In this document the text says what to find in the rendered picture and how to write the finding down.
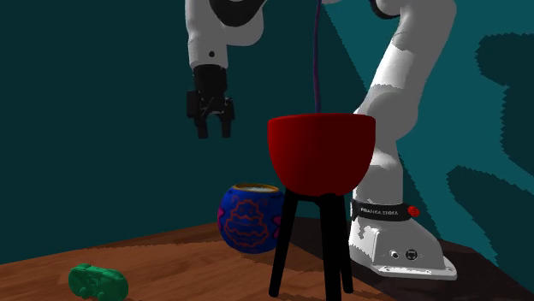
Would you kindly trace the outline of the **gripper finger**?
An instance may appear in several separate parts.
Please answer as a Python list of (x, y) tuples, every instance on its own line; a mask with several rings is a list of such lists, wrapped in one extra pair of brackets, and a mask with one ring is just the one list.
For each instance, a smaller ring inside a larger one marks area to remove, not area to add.
[(230, 138), (231, 137), (231, 124), (233, 118), (228, 114), (219, 115), (219, 120), (221, 122), (222, 137)]
[(208, 129), (207, 129), (206, 118), (202, 114), (199, 114), (194, 118), (194, 124), (198, 130), (198, 138), (207, 139)]

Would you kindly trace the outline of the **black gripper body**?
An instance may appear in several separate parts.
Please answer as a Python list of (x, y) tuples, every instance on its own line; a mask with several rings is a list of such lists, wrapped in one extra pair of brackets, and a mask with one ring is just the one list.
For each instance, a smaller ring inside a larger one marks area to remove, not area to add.
[(187, 92), (187, 117), (200, 118), (219, 115), (225, 122), (234, 120), (234, 105), (227, 91), (226, 69), (214, 64), (193, 69), (194, 89)]

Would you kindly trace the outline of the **blue round patterned pot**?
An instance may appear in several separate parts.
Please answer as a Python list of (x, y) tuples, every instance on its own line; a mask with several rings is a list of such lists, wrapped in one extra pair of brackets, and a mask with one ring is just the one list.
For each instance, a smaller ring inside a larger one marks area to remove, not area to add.
[(233, 249), (247, 254), (274, 250), (282, 218), (283, 192), (271, 185), (240, 183), (222, 197), (218, 230)]

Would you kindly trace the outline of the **red plant pot, black legs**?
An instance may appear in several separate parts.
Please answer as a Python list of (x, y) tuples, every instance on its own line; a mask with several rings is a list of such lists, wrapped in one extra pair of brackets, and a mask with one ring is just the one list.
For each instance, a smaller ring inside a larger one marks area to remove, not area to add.
[(362, 181), (375, 144), (374, 118), (343, 113), (287, 115), (268, 122), (270, 160), (286, 191), (270, 277), (279, 294), (297, 205), (320, 210), (326, 301), (353, 292), (344, 197)]

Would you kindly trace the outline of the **green toy car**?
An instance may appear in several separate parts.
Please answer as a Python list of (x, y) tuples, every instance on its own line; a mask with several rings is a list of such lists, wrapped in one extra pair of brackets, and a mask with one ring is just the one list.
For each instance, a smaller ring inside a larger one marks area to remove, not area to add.
[(124, 301), (128, 296), (128, 281), (121, 272), (88, 263), (81, 263), (70, 269), (68, 285), (71, 292), (81, 298)]

